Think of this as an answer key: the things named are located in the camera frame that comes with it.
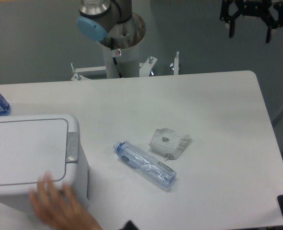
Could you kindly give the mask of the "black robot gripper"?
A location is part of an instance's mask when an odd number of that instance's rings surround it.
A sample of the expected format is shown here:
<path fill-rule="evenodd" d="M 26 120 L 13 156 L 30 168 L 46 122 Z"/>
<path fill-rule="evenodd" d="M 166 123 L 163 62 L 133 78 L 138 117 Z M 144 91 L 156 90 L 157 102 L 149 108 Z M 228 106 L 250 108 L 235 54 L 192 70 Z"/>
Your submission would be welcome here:
<path fill-rule="evenodd" d="M 267 26 L 269 43 L 272 29 L 283 27 L 283 0 L 223 0 L 219 19 L 229 25 L 229 38 L 234 36 L 235 20 L 241 15 L 260 17 Z"/>

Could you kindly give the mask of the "dark sleeve forearm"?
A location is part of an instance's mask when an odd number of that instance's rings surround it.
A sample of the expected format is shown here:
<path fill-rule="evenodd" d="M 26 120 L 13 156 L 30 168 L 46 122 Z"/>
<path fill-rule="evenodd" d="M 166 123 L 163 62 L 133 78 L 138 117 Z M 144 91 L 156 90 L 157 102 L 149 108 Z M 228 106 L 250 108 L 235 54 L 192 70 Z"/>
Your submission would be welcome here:
<path fill-rule="evenodd" d="M 125 223 L 121 230 L 139 230 L 139 228 L 133 223 L 133 221 L 129 220 Z"/>

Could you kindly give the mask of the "person's bare hand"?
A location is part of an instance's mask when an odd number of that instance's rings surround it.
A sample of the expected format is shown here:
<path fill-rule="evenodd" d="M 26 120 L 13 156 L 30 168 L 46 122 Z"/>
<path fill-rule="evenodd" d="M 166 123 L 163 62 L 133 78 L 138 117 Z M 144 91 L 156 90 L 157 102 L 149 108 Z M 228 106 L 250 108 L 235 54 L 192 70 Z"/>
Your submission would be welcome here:
<path fill-rule="evenodd" d="M 101 230 L 97 220 L 76 199 L 68 184 L 60 192 L 45 173 L 36 189 L 29 190 L 29 200 L 35 215 L 56 230 Z"/>

